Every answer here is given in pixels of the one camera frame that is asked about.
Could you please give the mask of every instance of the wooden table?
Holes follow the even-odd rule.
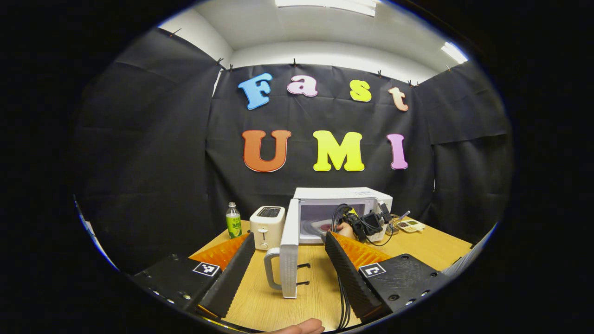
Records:
[[[242,220],[242,231],[249,230],[249,221]],[[196,253],[229,240],[227,230]],[[471,244],[427,226],[422,232],[399,231],[386,245],[377,247],[390,256],[408,253],[427,265],[443,270],[470,251]],[[335,330],[340,320],[340,292],[336,271],[323,244],[299,245],[299,264],[310,263],[311,268],[297,271],[297,282],[309,285],[297,287],[296,299],[283,298],[282,292],[269,287],[264,270],[266,251],[256,250],[233,303],[223,320],[257,330],[276,330],[309,318],[322,321],[326,331]],[[280,283],[279,258],[272,260],[274,279]],[[361,321],[351,310],[349,327]]]

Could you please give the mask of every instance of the orange letter u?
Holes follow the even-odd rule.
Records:
[[[287,160],[287,139],[291,136],[290,131],[274,130],[271,133],[276,139],[274,159],[270,161],[260,158],[260,145],[266,133],[261,130],[244,131],[241,136],[245,139],[244,162],[245,165],[256,172],[274,172],[280,169]]]

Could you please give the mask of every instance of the human hand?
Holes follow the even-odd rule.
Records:
[[[336,230],[339,231],[338,234],[344,235],[345,237],[355,239],[355,233],[353,233],[353,228],[348,223],[341,223],[336,227]]]
[[[300,324],[294,324],[283,329],[275,330],[274,332],[263,334],[320,334],[325,330],[326,328],[322,326],[321,320],[310,318]]]

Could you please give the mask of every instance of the white microwave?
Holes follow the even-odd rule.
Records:
[[[267,272],[268,282],[271,287],[281,289],[283,297],[297,297],[297,265],[298,246],[301,244],[323,244],[320,230],[316,226],[329,223],[336,207],[345,203],[353,209],[358,216],[369,212],[380,213],[378,205],[383,201],[388,210],[392,208],[392,197],[366,187],[358,188],[297,188],[290,201],[289,208],[280,240],[280,247],[268,251],[264,260],[270,267],[270,258],[280,257],[280,284],[274,283],[271,268]],[[383,230],[370,236],[371,241],[382,240],[386,232]]]

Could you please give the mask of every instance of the plastic bottle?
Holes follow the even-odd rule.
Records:
[[[229,231],[229,238],[237,238],[241,235],[241,217],[239,211],[235,208],[235,202],[229,202],[227,214],[227,230]]]

